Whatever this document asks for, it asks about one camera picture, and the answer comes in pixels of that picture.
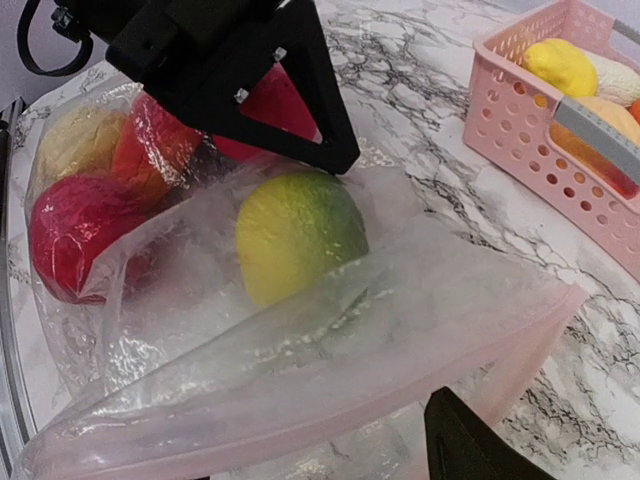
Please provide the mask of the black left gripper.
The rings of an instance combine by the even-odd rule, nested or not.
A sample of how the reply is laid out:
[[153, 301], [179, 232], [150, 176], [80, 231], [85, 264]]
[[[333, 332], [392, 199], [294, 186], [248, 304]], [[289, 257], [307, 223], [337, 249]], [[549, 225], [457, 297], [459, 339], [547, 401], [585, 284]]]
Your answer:
[[333, 175], [360, 156], [313, 1], [59, 1], [52, 19], [193, 129], [301, 138], [319, 151], [293, 158]]

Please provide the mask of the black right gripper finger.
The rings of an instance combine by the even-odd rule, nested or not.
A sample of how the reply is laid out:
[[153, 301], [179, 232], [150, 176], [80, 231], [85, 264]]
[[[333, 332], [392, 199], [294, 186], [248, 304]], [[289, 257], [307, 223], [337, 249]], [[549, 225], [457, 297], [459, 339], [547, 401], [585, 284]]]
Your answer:
[[448, 388], [429, 398], [424, 425], [431, 480], [553, 480]]

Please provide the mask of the yellow fake lemon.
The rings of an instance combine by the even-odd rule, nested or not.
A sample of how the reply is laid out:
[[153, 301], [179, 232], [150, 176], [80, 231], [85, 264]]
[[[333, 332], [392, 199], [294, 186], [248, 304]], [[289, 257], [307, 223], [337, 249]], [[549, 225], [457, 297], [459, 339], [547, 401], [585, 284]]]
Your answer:
[[529, 46], [523, 67], [570, 97], [594, 96], [598, 75], [591, 60], [571, 42], [548, 38]]

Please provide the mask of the clear zip top bag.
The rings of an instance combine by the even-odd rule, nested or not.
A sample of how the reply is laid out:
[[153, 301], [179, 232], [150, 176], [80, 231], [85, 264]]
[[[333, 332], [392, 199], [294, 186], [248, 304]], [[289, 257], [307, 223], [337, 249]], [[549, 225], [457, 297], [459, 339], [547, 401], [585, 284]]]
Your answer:
[[369, 252], [267, 307], [234, 244], [276, 169], [241, 168], [118, 240], [90, 273], [98, 307], [41, 280], [37, 312], [71, 403], [17, 479], [430, 479], [424, 411], [452, 390], [492, 430], [587, 299], [471, 244], [368, 156], [343, 181]]

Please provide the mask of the orange fake pumpkin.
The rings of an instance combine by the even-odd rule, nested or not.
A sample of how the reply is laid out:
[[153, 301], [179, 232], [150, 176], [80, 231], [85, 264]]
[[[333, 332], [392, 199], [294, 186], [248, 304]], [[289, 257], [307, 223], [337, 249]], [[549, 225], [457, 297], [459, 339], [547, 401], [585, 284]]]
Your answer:
[[640, 99], [636, 100], [629, 108], [628, 111], [636, 120], [637, 123], [640, 123]]

